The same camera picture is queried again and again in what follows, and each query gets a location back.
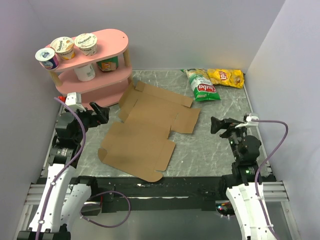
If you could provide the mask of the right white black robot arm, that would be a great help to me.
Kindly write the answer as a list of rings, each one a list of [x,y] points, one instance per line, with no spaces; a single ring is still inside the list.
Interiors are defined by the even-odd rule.
[[[266,207],[262,166],[257,163],[262,143],[247,131],[258,124],[258,117],[249,114],[238,121],[213,116],[210,121],[211,134],[223,130],[220,137],[228,140],[234,157],[232,173],[222,176],[218,187],[219,195],[229,202],[220,203],[217,209],[223,215],[235,215],[244,240],[279,239]]]

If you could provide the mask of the brown cardboard box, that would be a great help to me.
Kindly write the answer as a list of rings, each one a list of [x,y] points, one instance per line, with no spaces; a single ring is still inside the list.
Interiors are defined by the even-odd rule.
[[[142,81],[130,84],[119,100],[119,122],[114,122],[97,151],[106,165],[157,182],[167,169],[176,144],[172,131],[192,134],[200,108],[193,99]]]

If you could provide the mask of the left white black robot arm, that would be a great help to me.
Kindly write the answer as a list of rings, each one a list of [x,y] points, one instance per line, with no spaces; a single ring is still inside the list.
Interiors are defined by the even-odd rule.
[[[35,215],[18,240],[69,240],[71,228],[86,201],[99,195],[97,179],[79,176],[70,186],[86,142],[86,132],[109,121],[109,107],[91,102],[90,109],[64,102],[56,118],[55,135],[48,155],[48,172]]]

